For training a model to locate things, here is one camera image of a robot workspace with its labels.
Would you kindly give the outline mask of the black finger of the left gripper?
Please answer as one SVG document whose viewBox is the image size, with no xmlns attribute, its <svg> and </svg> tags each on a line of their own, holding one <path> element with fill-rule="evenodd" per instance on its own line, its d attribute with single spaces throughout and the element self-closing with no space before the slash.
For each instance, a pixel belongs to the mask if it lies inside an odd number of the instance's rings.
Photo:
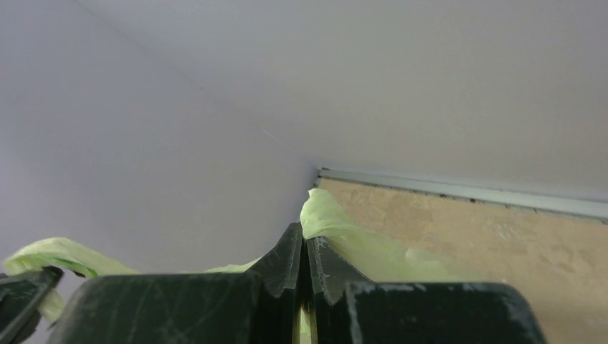
<svg viewBox="0 0 608 344">
<path fill-rule="evenodd" d="M 1 274 L 1 344 L 24 343 L 35 333 L 41 319 L 38 307 L 63 277 L 57 267 Z"/>
</svg>

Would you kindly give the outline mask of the light green plastic bag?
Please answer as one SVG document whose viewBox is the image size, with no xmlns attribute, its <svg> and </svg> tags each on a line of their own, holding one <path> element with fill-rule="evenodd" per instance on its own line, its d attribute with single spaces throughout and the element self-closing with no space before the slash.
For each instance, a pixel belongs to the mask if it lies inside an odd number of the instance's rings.
<svg viewBox="0 0 608 344">
<path fill-rule="evenodd" d="M 373 282 L 471 282 L 479 276 L 444 257 L 423 249 L 406 248 L 377 231 L 354 224 L 337 200 L 326 190 L 310 190 L 300 220 L 303 238 L 300 256 L 300 340 L 313 342 L 310 326 L 310 271 L 306 242 L 323 237 L 338 254 Z M 205 272 L 243 272 L 255 262 L 229 265 Z M 57 267 L 63 271 L 58 285 L 38 307 L 41 317 L 58 323 L 76 291 L 88 280 L 113 275 L 143 274 L 119 261 L 64 237 L 34 242 L 3 261 L 3 273 L 9 276 Z"/>
</svg>

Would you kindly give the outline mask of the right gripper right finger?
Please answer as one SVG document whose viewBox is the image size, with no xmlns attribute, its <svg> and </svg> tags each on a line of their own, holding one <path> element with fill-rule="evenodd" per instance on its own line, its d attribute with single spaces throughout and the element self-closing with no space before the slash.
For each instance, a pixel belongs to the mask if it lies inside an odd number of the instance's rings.
<svg viewBox="0 0 608 344">
<path fill-rule="evenodd" d="M 545 343 L 528 301 L 493 282 L 380 283 L 306 242 L 314 343 Z"/>
</svg>

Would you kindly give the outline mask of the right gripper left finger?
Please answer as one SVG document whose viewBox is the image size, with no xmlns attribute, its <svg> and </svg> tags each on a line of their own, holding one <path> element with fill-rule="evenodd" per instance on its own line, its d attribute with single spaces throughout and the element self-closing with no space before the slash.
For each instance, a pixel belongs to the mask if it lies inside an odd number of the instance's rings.
<svg viewBox="0 0 608 344">
<path fill-rule="evenodd" d="M 96 277 L 68 302 L 51 343 L 298 343 L 301 226 L 243 272 Z"/>
</svg>

